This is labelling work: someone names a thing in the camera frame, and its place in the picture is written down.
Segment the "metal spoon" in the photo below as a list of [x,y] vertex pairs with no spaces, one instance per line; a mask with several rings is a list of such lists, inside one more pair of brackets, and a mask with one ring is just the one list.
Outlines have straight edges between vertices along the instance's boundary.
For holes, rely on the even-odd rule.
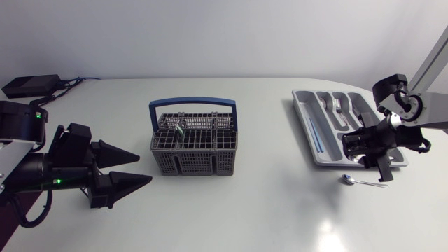
[[378,186],[381,188],[389,188],[388,185],[385,184],[378,184],[378,183],[370,183],[370,182],[364,182],[364,181],[357,181],[354,178],[350,177],[347,174],[342,175],[342,178],[344,179],[345,182],[347,182],[349,185],[354,185],[355,183],[363,183],[365,185],[370,185],[370,186]]

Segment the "white table surface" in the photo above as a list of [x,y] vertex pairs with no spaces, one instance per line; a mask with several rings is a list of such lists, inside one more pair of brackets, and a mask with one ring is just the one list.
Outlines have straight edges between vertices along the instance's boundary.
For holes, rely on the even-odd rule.
[[[345,173],[375,182],[379,172],[315,165],[293,109],[293,89],[357,91],[374,104],[371,92],[326,80],[84,82],[44,107],[50,114],[48,137],[58,124],[88,125],[93,141],[103,139],[141,156],[103,172],[148,174],[153,181],[113,209],[90,209],[79,190],[55,191],[44,222],[19,227],[4,251],[448,251],[448,136],[424,129],[431,152],[404,149],[409,166],[393,172],[389,189],[345,185],[340,181]],[[237,102],[233,176],[161,176],[149,151],[148,103],[183,96]],[[176,105],[158,111],[229,109]],[[35,203],[30,219],[42,211],[45,197]]]

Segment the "cutlery tray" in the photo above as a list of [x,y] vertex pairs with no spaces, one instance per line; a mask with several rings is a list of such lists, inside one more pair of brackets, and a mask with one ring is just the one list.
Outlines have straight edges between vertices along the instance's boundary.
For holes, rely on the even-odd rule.
[[[307,135],[315,163],[322,166],[363,167],[358,159],[350,160],[344,155],[341,138],[363,126],[357,119],[359,113],[369,113],[375,124],[382,120],[364,97],[357,92],[315,90],[293,90],[293,96],[294,108]],[[340,101],[340,109],[335,106],[336,99]],[[389,157],[391,167],[408,165],[399,148],[390,150]]]

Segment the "black cable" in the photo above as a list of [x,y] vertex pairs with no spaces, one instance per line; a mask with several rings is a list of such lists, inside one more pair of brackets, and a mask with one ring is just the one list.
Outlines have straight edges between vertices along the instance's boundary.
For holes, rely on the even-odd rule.
[[53,201],[53,192],[51,190],[47,193],[47,203],[43,206],[42,213],[33,221],[29,221],[23,210],[22,204],[20,203],[20,199],[16,194],[12,194],[8,196],[8,200],[14,208],[15,217],[19,221],[19,224],[24,228],[34,228],[37,225],[41,224],[42,221],[47,217],[48,212],[51,208],[51,203]]
[[411,106],[411,104],[407,104],[407,103],[405,103],[405,101],[403,101],[403,99],[401,98],[401,95],[400,95],[401,93],[406,95],[405,91],[397,90],[393,93],[393,96],[395,97],[395,101],[398,103],[398,105],[400,105],[407,113],[407,112],[411,111],[412,106]]
[[100,78],[93,78],[93,77],[77,77],[71,80],[61,80],[58,85],[59,87],[57,88],[58,90],[63,90],[65,89],[65,91],[63,91],[62,93],[58,94],[58,95],[50,95],[44,98],[40,98],[40,99],[36,99],[34,101],[31,101],[29,103],[29,105],[33,105],[33,106],[45,106],[46,104],[49,104],[50,102],[64,96],[68,91],[70,91],[72,88],[76,87],[77,85],[81,84],[83,81],[85,80],[101,80]]
[[46,131],[44,131],[43,132],[43,141],[42,141],[42,143],[39,146],[37,146],[36,148],[33,148],[33,149],[29,150],[29,152],[40,151],[45,146],[46,141],[47,141],[47,136],[46,136]]
[[418,148],[409,148],[411,151],[418,151],[419,153],[427,153],[431,149],[431,142],[427,140],[426,138],[423,138],[422,140],[425,147],[418,147]]

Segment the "black power adapter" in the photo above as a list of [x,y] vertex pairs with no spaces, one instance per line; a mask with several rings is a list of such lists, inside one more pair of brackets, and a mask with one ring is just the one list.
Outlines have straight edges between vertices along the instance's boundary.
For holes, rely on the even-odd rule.
[[50,96],[61,79],[57,74],[17,77],[1,90],[11,98]]

